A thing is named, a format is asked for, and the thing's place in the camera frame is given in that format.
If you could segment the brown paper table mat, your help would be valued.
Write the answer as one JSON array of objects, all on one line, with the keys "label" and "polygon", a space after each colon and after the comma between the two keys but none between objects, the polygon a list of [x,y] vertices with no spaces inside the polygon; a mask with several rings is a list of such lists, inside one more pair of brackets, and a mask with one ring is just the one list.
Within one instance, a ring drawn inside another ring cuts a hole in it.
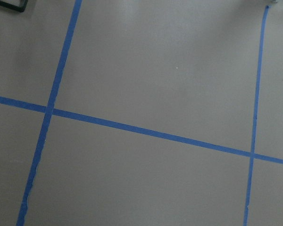
[{"label": "brown paper table mat", "polygon": [[0,6],[0,226],[283,226],[283,0]]}]

